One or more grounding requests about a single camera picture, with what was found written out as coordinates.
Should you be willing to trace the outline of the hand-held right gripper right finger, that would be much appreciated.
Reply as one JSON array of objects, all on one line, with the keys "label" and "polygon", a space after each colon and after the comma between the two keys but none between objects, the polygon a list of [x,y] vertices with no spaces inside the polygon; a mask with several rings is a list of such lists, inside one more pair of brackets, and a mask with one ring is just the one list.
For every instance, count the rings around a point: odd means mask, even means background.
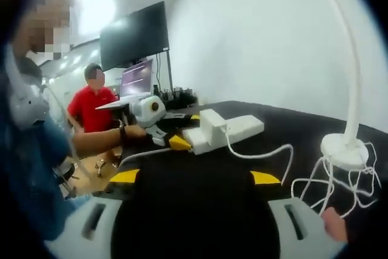
[{"label": "hand-held right gripper right finger", "polygon": [[280,244],[335,244],[322,218],[299,198],[268,198]]}]

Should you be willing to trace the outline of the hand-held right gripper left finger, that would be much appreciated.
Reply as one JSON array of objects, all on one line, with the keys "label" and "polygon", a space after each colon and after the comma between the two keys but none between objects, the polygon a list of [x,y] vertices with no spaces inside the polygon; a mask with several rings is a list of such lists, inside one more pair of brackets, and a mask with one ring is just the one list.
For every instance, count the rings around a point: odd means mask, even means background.
[{"label": "hand-held right gripper left finger", "polygon": [[72,213],[63,233],[54,241],[46,241],[51,252],[110,252],[117,214],[131,196],[139,170],[115,175],[105,191],[93,197]]}]

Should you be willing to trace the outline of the person's left hand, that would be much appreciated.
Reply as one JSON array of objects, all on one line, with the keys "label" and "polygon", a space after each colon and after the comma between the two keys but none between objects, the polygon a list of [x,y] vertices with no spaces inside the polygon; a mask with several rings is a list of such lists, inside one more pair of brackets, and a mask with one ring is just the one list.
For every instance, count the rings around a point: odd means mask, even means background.
[{"label": "person's left hand", "polygon": [[138,125],[124,126],[124,139],[130,143],[132,141],[140,141],[147,137],[147,132]]}]

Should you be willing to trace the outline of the person's right hand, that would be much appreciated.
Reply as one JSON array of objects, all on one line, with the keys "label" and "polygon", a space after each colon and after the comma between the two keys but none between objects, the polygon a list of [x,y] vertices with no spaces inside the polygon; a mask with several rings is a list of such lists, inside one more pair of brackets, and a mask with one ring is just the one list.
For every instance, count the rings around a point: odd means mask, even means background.
[{"label": "person's right hand", "polygon": [[326,232],[336,241],[347,242],[346,222],[340,217],[333,207],[327,208],[321,218]]}]

